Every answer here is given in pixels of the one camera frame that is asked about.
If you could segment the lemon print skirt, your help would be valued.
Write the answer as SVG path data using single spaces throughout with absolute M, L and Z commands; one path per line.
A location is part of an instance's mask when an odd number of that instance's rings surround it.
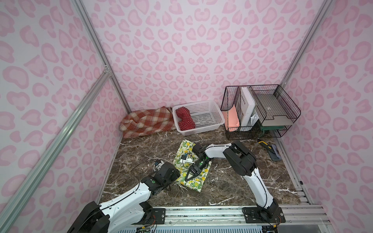
M 186 182 L 185 176 L 188 172 L 188 169 L 191 167 L 192 164 L 189 163 L 181 163 L 181 156 L 187 153 L 192 154 L 194 162 L 198 160 L 197 155 L 192 152 L 195 143 L 192 143 L 189 140 L 183 140 L 178 148 L 176 153 L 175 159 L 173 161 L 173 165 L 180 171 L 180 177 L 176 180 L 177 183 L 183 185 L 191 190 L 195 190 L 197 192 L 201 192 L 203 184 L 208 176 L 211 162 L 209 162 L 208 166 L 203 169 L 203 171 L 193 180 Z

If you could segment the red polka dot skirt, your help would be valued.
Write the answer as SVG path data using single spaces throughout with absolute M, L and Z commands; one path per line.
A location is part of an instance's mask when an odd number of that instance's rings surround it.
M 178 126 L 181 131 L 192 130 L 196 128 L 196 124 L 193 121 L 190 111 L 185 107 L 176 109 L 176 115 L 180 119 Z

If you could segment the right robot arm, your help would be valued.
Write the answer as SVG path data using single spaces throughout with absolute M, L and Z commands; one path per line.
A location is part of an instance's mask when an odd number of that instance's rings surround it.
M 202 147 L 196 144 L 192 152 L 198 156 L 187 171 L 185 181 L 190 181 L 199 176 L 214 158 L 226 159 L 231 168 L 247 181 L 254 194 L 259 213 L 272 218 L 279 209 L 279 205 L 264 184 L 254 154 L 240 141 Z

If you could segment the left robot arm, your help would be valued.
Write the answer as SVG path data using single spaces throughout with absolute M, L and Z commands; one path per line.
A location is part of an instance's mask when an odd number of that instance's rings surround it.
M 148 200 L 180 177 L 171 163 L 158 160 L 155 171 L 124 194 L 101 204 L 88 203 L 69 228 L 69 233 L 117 233 L 139 225 L 150 233 L 165 223 L 166 209 L 153 208 Z

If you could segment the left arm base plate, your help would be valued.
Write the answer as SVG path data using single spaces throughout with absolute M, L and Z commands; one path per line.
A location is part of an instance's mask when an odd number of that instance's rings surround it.
M 154 208 L 147 201 L 139 204 L 136 214 L 130 214 L 130 225 L 164 224 L 166 208 Z

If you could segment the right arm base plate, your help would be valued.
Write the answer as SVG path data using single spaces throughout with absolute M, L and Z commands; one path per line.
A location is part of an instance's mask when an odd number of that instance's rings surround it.
M 263 224 L 281 224 L 286 223 L 285 215 L 282 209 L 275 205 L 267 209 L 255 206 L 255 207 L 244 207 L 242 213 L 246 223 L 263 223 Z

